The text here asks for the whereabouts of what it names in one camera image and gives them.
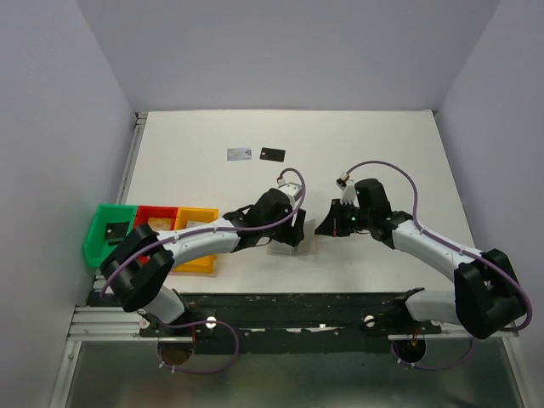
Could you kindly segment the beige card holder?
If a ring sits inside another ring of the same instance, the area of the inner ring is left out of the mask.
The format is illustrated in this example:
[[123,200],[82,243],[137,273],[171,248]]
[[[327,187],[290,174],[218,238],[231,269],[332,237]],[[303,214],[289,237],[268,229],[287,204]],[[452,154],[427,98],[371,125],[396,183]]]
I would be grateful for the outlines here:
[[312,218],[304,223],[303,239],[296,246],[289,246],[285,243],[272,241],[268,245],[268,255],[278,256],[300,256],[315,250],[315,219]]

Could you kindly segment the black credit card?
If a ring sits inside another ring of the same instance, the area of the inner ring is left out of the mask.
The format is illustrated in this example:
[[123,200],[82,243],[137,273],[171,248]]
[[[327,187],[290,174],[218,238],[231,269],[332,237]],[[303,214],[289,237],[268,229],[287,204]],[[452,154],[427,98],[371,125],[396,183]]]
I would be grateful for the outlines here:
[[281,149],[274,149],[269,147],[263,147],[260,151],[259,159],[270,162],[283,162],[286,157],[286,151]]

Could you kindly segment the silver credit card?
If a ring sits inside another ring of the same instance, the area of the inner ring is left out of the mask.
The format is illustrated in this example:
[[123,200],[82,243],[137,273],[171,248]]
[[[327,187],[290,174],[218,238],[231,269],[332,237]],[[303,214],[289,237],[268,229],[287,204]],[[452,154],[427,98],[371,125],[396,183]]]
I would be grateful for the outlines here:
[[229,162],[251,160],[252,149],[251,148],[229,148],[227,149],[226,158]]

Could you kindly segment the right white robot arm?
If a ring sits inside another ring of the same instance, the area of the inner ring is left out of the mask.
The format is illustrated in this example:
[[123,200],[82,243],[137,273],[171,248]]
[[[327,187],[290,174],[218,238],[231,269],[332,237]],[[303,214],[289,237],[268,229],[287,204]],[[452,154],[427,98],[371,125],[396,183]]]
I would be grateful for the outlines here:
[[424,262],[453,284],[449,291],[407,292],[404,304],[391,312],[397,331],[408,333],[422,321],[440,321],[486,339],[527,315],[527,303],[504,252],[464,248],[425,229],[412,214],[393,211],[383,185],[375,178],[354,182],[342,176],[336,183],[342,195],[332,200],[317,235],[347,237],[367,232],[375,241]]

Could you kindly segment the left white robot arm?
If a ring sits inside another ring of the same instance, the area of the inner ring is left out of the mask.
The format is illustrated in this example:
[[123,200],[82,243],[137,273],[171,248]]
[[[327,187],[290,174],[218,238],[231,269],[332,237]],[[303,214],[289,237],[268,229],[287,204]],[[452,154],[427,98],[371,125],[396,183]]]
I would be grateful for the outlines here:
[[105,278],[100,294],[112,293],[125,312],[141,311],[158,320],[167,334],[180,335],[189,316],[181,295],[165,285],[171,270],[198,258],[271,241],[296,246],[303,239],[304,197],[302,185],[288,183],[209,224],[160,232],[140,225],[100,265]]

